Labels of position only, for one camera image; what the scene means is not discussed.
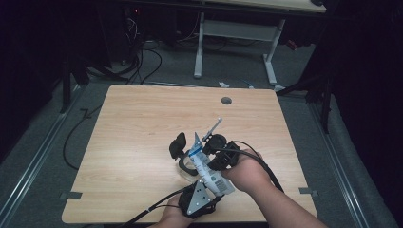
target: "black cable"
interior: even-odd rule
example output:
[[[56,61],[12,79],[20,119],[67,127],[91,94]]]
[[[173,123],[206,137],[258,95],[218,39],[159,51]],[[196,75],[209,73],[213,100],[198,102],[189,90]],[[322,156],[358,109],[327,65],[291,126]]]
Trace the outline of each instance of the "black cable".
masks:
[[[130,33],[129,30],[127,30],[125,34],[126,34],[126,36],[131,37],[131,33],[130,34],[127,34],[127,33]],[[101,73],[91,71],[88,68],[86,69],[86,72],[88,74],[91,74],[91,75],[96,76],[96,77],[109,77],[111,79],[115,79],[115,80],[119,80],[119,81],[124,80],[125,78],[122,78],[122,77],[119,77],[119,76],[124,75],[126,73],[129,73],[130,71],[132,71],[133,69],[135,69],[139,65],[139,59],[137,58],[137,52],[142,47],[142,45],[144,43],[142,43],[142,42],[137,42],[136,43],[136,39],[141,40],[142,37],[143,37],[142,35],[137,36],[137,34],[135,34],[135,37],[133,39],[133,43],[131,43],[131,41],[129,39],[129,52],[128,52],[127,59],[128,59],[128,61],[130,61],[130,59],[132,58],[132,61],[131,61],[131,64],[130,64],[129,67],[127,67],[127,68],[125,68],[125,69],[123,69],[121,71],[118,71],[118,72],[112,72],[110,69],[107,69],[106,67],[98,66],[98,67],[95,67],[95,68],[98,71],[101,70],[100,71]]]
[[[160,208],[160,207],[176,207],[176,208],[181,208],[180,206],[175,206],[175,205],[160,205],[160,206],[156,206],[155,208]]]
[[[270,169],[269,165],[267,165],[266,162],[264,162],[264,160],[259,155],[255,156],[255,155],[245,152],[243,150],[237,150],[237,149],[212,148],[212,150],[239,153],[239,154],[246,155],[246,156],[256,160],[261,165],[261,167],[263,167],[263,169],[267,172],[270,179],[272,180],[272,183],[276,186],[276,188],[278,190],[280,190],[281,192],[284,192],[284,190],[281,187],[281,184],[279,184],[279,181],[278,181],[276,175]]]
[[[197,43],[194,43],[192,46],[185,46],[182,44],[182,42],[186,42],[189,40],[193,40],[195,38],[199,38],[199,35],[194,35],[196,29],[198,28],[198,24],[199,24],[199,20],[200,20],[201,14],[198,13],[197,17],[196,17],[196,22],[195,22],[195,26],[193,27],[192,31],[190,31],[190,34],[185,36],[184,38],[180,39],[180,40],[176,40],[175,43],[182,46],[182,47],[193,47],[195,46]]]
[[[182,41],[176,41],[175,44],[185,47],[185,48],[192,48],[198,45],[198,40],[194,41],[196,38],[199,38],[198,36],[188,38],[186,40]]]
[[[158,64],[158,66],[157,66],[151,73],[149,73],[147,76],[145,76],[145,77],[140,81],[140,86],[142,86],[142,85],[144,84],[145,80],[146,80],[147,78],[149,78],[153,73],[155,73],[155,71],[157,71],[157,70],[160,68],[161,64],[163,63],[163,57],[161,57],[161,55],[160,55],[157,51],[152,50],[152,49],[147,49],[147,50],[148,50],[148,51],[151,51],[151,52],[153,52],[153,53],[155,53],[158,57],[160,57],[160,63]]]
[[[77,129],[77,127],[86,119],[88,119],[88,117],[90,117],[94,112],[98,111],[98,109],[100,109],[102,107],[102,105],[97,106],[94,110],[92,110],[91,112],[89,112],[87,115],[85,115],[85,117],[83,117],[83,119],[78,122],[77,124],[74,125],[74,127],[70,130],[70,132],[68,133],[66,140],[65,140],[65,144],[63,145],[63,159],[65,160],[65,163],[72,169],[78,170],[78,167],[76,167],[75,165],[73,165],[72,163],[70,163],[67,159],[67,143],[68,140],[70,139],[71,135],[74,133],[74,131]]]
[[[207,50],[221,50],[221,49],[224,49],[226,46],[227,46],[227,43],[228,43],[228,38],[225,38],[225,37],[210,37],[210,41],[218,41],[218,42],[216,42],[216,44],[218,44],[218,43],[220,43],[221,42],[221,40],[222,40],[222,45],[221,45],[221,47],[218,47],[218,48],[209,48],[209,47],[207,47],[206,45],[207,44],[203,44],[203,48],[204,49],[207,49]]]
[[[126,83],[127,85],[130,84],[130,81],[132,81],[131,84],[133,85],[134,82],[136,81],[137,76],[139,76],[140,81],[142,80],[142,77],[140,76],[140,69],[141,69],[142,66],[143,66],[143,59],[144,59],[144,56],[143,56],[143,49],[142,49],[142,48],[141,48],[141,50],[140,50],[140,56],[141,56],[141,58],[139,59],[140,64],[139,64],[139,66],[137,67],[137,70],[133,73],[133,75],[131,75],[130,78],[127,80],[127,83]]]
[[[248,144],[246,142],[242,142],[242,141],[233,141],[233,142],[234,143],[241,143],[241,144],[244,144],[244,145],[248,146],[249,149],[251,149],[263,161],[263,158],[259,155],[259,153],[250,144]]]
[[[127,227],[130,227],[134,222],[136,222],[137,220],[141,219],[142,217],[144,217],[145,215],[147,215],[148,213],[150,213],[150,212],[153,211],[154,209],[156,209],[156,208],[158,208],[158,207],[161,207],[161,206],[159,206],[160,203],[162,203],[162,202],[164,202],[165,200],[168,200],[168,199],[170,199],[171,197],[173,197],[173,196],[175,196],[175,195],[177,195],[177,194],[183,192],[185,189],[191,187],[192,185],[193,185],[193,184],[191,184],[191,185],[189,185],[189,186],[186,186],[186,187],[184,187],[184,188],[181,189],[181,190],[178,190],[178,191],[176,191],[176,192],[173,192],[173,193],[169,194],[168,196],[166,196],[166,197],[164,197],[163,199],[159,200],[157,203],[155,203],[155,204],[153,204],[152,206],[150,206],[148,209],[145,209],[144,211],[142,211],[142,212],[141,212],[139,215],[137,215],[135,218],[131,219],[131,220],[128,221],[127,223],[122,224],[122,225],[120,225],[120,226],[118,226],[118,227],[116,227],[116,228],[127,228]]]
[[[243,46],[243,47],[250,47],[250,46],[253,46],[253,45],[256,45],[256,44],[263,43],[263,41],[254,40],[254,41],[251,41],[249,44],[243,44],[243,43],[239,43],[239,42],[234,42],[232,40],[234,40],[234,39],[229,39],[228,43],[232,44],[232,45]]]

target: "human arm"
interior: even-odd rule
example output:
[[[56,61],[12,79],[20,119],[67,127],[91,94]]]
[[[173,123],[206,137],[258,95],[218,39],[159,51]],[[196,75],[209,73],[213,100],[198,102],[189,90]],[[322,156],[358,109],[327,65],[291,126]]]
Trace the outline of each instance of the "human arm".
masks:
[[[183,215],[178,202],[181,194],[175,195],[169,199],[163,215],[159,222],[149,226],[148,228],[186,228],[192,223],[193,219]]]
[[[221,171],[240,190],[252,197],[270,227],[326,227],[295,201],[279,191],[257,161],[240,155],[238,164]]]

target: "wire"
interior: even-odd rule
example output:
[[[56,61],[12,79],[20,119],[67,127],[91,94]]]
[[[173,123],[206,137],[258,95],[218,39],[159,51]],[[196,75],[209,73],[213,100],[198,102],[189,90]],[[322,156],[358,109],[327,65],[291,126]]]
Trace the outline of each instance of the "wire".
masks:
[[[243,81],[244,83],[248,84],[249,88],[254,88],[254,86],[251,83],[249,83],[248,81],[243,80],[243,79],[240,79],[240,80]]]
[[[118,71],[118,72],[113,72],[111,69],[104,67],[104,71],[100,72],[100,73],[99,72],[94,72],[94,71],[90,70],[89,68],[87,68],[86,72],[88,74],[91,74],[91,75],[96,76],[96,77],[108,77],[108,78],[115,79],[115,80],[122,80],[123,78],[110,77],[108,75],[108,73],[106,73],[106,71],[109,71],[110,73],[112,73],[114,75],[122,76],[124,74],[129,73],[130,71],[132,71],[136,67],[138,67],[139,58],[137,57],[137,51],[139,50],[140,46],[143,43],[140,43],[139,45],[136,44],[136,39],[137,39],[137,34],[138,34],[137,23],[134,20],[132,20],[131,18],[126,18],[126,20],[131,23],[130,28],[127,30],[127,33],[125,34],[125,36],[128,39],[128,43],[129,43],[129,53],[128,53],[127,61],[129,62],[130,59],[132,59],[130,66],[125,68],[125,69],[123,69],[123,70],[121,70],[121,71]],[[133,28],[135,28],[134,36],[133,36],[133,34],[131,32],[131,30],[133,30]]]
[[[256,45],[256,44],[263,43],[263,41],[254,40],[254,41],[251,41],[249,44],[243,44],[243,43],[235,42],[235,41],[232,41],[232,40],[238,40],[238,39],[229,39],[228,43],[233,44],[233,45],[238,45],[238,46],[244,46],[244,47],[249,47],[249,46],[253,46],[253,45]]]
[[[256,152],[252,147],[250,147],[250,148],[257,154],[257,156],[255,156],[253,154],[250,154],[248,152],[245,152],[243,150],[237,150],[237,149],[226,149],[226,148],[212,148],[212,149],[217,150],[217,151],[234,152],[234,153],[246,155],[246,156],[256,160],[261,165],[261,167],[263,167],[263,169],[267,172],[267,174],[269,175],[270,179],[272,180],[272,183],[276,186],[276,188],[278,190],[280,190],[281,192],[284,192],[284,190],[281,187],[281,184],[279,184],[276,175],[270,169],[269,165],[267,165],[266,162],[264,162],[264,160],[259,156],[258,152]]]
[[[176,207],[176,208],[181,208],[180,206],[175,206],[175,205],[160,205],[160,206],[156,206],[155,208],[160,208],[160,207]]]
[[[227,46],[227,43],[228,43],[228,39],[225,37],[210,37],[209,40],[216,41],[215,44],[218,44],[222,41],[222,45],[221,45],[221,47],[218,47],[218,48],[209,48],[206,45],[203,45],[203,48],[208,49],[208,50],[222,50]]]
[[[195,35],[195,36],[193,36],[193,37],[191,37],[191,36],[195,33],[195,30],[196,30],[196,28],[198,27],[198,23],[199,23],[199,20],[200,20],[200,16],[201,16],[201,14],[198,13],[198,16],[197,16],[197,18],[196,18],[196,23],[195,23],[195,26],[193,27],[192,31],[191,31],[191,32],[189,33],[189,35],[186,36],[185,38],[183,38],[183,39],[181,39],[181,40],[177,40],[177,43],[178,43],[178,44],[179,44],[180,42],[182,42],[182,41],[187,41],[187,40],[191,40],[191,39],[194,39],[194,38],[196,38],[196,37],[199,37],[199,35]]]
[[[246,143],[246,142],[242,142],[242,141],[233,141],[233,142],[234,142],[234,143],[241,143],[241,144],[244,144],[244,145],[248,146],[249,149],[251,149],[251,150],[263,161],[263,159],[261,158],[261,156],[259,155],[259,153],[258,153],[250,144],[248,144],[248,143]]]
[[[193,41],[194,39],[198,38],[198,36],[191,37],[187,40],[183,40],[180,42],[176,42],[177,45],[185,47],[185,48],[192,48],[198,45],[198,41]]]
[[[122,224],[122,225],[118,226],[117,228],[127,228],[127,227],[130,227],[134,222],[136,222],[137,220],[141,219],[142,217],[144,217],[145,215],[147,215],[148,213],[150,213],[150,212],[153,211],[154,209],[156,209],[156,208],[158,208],[158,207],[161,207],[161,206],[159,206],[159,204],[161,204],[161,203],[164,202],[165,200],[168,200],[168,199],[170,199],[171,197],[173,197],[173,196],[175,196],[175,195],[177,195],[177,194],[180,194],[181,192],[183,192],[185,189],[191,187],[192,185],[193,185],[193,184],[191,184],[191,185],[189,185],[189,186],[186,186],[186,187],[184,187],[184,188],[181,189],[181,190],[178,190],[178,191],[176,191],[176,192],[173,192],[173,193],[169,194],[168,196],[164,197],[163,199],[159,200],[158,202],[156,202],[155,204],[153,204],[152,206],[150,206],[148,209],[145,209],[144,211],[142,211],[142,212],[141,212],[139,215],[137,215],[135,218],[131,219],[130,221],[128,221],[128,222],[125,223],[125,224]]]
[[[95,109],[93,109],[91,112],[89,112],[89,114],[85,115],[85,117],[83,117],[83,119],[78,122],[77,124],[74,125],[74,127],[70,130],[70,132],[68,133],[66,140],[65,140],[65,144],[63,145],[63,159],[65,160],[65,163],[72,169],[78,170],[78,167],[76,167],[75,165],[73,165],[70,161],[68,161],[67,159],[67,143],[68,140],[70,139],[70,137],[72,136],[72,134],[74,133],[74,131],[77,129],[77,127],[85,120],[87,120],[94,112],[98,111],[100,108],[102,107],[102,105],[97,106]]]
[[[140,81],[140,86],[142,86],[142,85],[144,84],[145,80],[146,80],[147,78],[149,78],[153,73],[155,73],[155,71],[157,71],[157,70],[160,68],[161,64],[163,63],[163,57],[161,57],[161,55],[160,55],[157,51],[152,50],[152,49],[147,49],[147,50],[148,50],[148,51],[151,51],[151,52],[153,52],[153,53],[155,53],[158,57],[160,57],[160,63],[158,64],[158,66],[157,66],[151,73],[149,73],[147,76],[145,76],[145,77]]]
[[[133,85],[134,82],[136,81],[137,76],[140,77],[139,71],[140,71],[140,68],[141,68],[142,65],[143,65],[143,50],[140,51],[140,54],[141,54],[141,57],[142,57],[142,58],[139,60],[140,64],[139,64],[139,66],[137,67],[136,71],[128,78],[128,80],[127,80],[127,82],[126,82],[127,85],[130,84],[130,81],[132,81],[131,84]]]

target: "floor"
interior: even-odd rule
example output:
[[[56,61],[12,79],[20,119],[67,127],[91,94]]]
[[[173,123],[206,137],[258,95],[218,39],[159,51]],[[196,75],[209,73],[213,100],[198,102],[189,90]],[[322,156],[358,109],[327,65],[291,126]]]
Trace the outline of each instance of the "floor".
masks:
[[[203,75],[194,79],[196,48],[189,44],[172,48],[147,43],[140,75],[135,76],[133,85],[156,70],[145,85],[219,87],[225,83],[230,87],[274,89],[268,83],[261,55],[216,49],[217,44],[206,47]],[[278,46],[273,59],[278,84],[296,83],[314,49]],[[116,64],[114,69],[122,67]],[[84,226],[61,221],[66,204],[61,195],[70,190],[76,174],[63,154],[65,151],[69,162],[79,166],[98,114],[94,111],[83,121],[84,113],[101,105],[108,87],[114,84],[121,83],[91,76],[88,86],[74,87],[73,105],[62,114],[61,85],[54,90],[52,101],[33,118],[0,166],[0,205],[4,205],[0,227]],[[330,227],[397,227],[354,150],[336,101],[332,99],[327,135],[317,124],[320,104],[306,104],[304,93],[295,91],[278,99],[305,178],[316,192],[313,200],[318,217]]]

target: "wooden table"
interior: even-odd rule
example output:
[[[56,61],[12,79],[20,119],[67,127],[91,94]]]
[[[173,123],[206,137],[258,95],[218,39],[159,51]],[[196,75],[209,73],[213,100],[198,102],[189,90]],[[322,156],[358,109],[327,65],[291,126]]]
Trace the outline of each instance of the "wooden table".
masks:
[[[223,104],[229,97],[232,104]],[[317,215],[296,150],[273,90],[113,85],[88,143],[68,199],[66,223],[126,222],[190,182],[171,159],[168,147],[180,132],[187,139],[204,135],[222,117],[216,134],[243,141],[259,151],[285,193]],[[163,208],[139,222],[156,222]],[[212,215],[198,222],[265,221],[252,199],[236,190],[217,204]]]
[[[263,7],[278,10],[296,10],[306,12],[325,12],[324,6],[316,6],[311,0],[203,0],[205,2]]]

